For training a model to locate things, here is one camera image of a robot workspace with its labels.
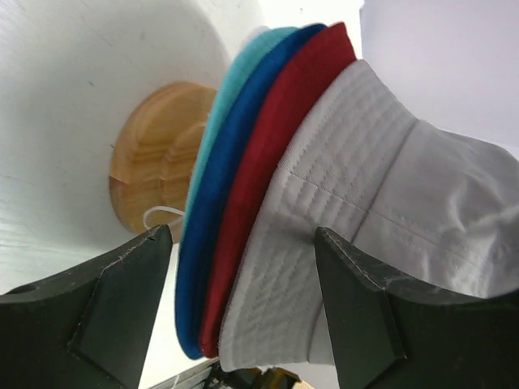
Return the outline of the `dark red hat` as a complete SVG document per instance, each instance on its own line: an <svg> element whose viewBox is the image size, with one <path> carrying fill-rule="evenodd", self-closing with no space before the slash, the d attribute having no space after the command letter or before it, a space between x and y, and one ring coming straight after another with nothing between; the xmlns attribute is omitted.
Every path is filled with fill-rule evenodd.
<svg viewBox="0 0 519 389"><path fill-rule="evenodd" d="M241 131L246 142L231 152L217 151L232 160L220 191L224 209L219 230L204 254L210 272L199 346L206 357L218 354L221 322L242 253L279 160L311 107L356 58L344 23L309 26L293 37L294 50L285 51L281 69L255 100L258 115L251 108L238 109L252 121Z"/></svg>

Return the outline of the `blue bucket hat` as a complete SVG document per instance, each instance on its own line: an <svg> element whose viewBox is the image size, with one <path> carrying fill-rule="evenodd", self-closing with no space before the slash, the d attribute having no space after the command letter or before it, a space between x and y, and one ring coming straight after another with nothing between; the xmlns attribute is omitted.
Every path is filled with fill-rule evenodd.
<svg viewBox="0 0 519 389"><path fill-rule="evenodd" d="M199 331L208 275L223 211L242 154L268 90L290 59L324 24L291 33L265 55L238 94L212 146L191 212L185 215L178 252L175 326L183 352L203 356Z"/></svg>

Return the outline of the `teal bucket hat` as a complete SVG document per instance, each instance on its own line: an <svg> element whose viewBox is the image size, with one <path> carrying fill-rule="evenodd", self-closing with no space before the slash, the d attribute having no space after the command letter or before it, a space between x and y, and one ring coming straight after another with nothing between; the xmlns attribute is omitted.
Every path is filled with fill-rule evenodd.
<svg viewBox="0 0 519 389"><path fill-rule="evenodd" d="M253 70L258 66L261 59L271 52L282 40L297 30L298 28L296 27L264 29L243 46L238 56L232 62L208 115L195 166L191 175L185 209L186 214L191 212L192 206L194 205L195 192L199 187L210 151L220 132L220 128L244 84L251 76Z"/></svg>

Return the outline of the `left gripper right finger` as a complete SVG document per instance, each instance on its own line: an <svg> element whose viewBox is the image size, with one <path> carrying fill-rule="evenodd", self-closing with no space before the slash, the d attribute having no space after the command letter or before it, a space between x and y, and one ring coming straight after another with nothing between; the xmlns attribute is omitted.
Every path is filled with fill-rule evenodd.
<svg viewBox="0 0 519 389"><path fill-rule="evenodd" d="M517 387L517 292L436 287L327 228L315 232L315 257L340 387Z"/></svg>

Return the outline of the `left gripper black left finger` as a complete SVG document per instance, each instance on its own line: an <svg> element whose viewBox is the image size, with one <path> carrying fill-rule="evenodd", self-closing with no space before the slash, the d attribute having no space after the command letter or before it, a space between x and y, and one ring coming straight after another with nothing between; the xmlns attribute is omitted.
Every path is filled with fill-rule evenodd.
<svg viewBox="0 0 519 389"><path fill-rule="evenodd" d="M173 242L160 226L1 296L3 388L137 388Z"/></svg>

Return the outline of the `grey cap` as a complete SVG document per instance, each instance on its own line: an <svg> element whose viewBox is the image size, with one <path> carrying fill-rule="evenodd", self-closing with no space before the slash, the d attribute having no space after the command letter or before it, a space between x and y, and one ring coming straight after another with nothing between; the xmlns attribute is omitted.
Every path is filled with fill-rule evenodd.
<svg viewBox="0 0 519 389"><path fill-rule="evenodd" d="M317 228L435 286L518 286L518 161L416 118L363 60L304 119L246 238L222 322L224 370L330 365Z"/></svg>

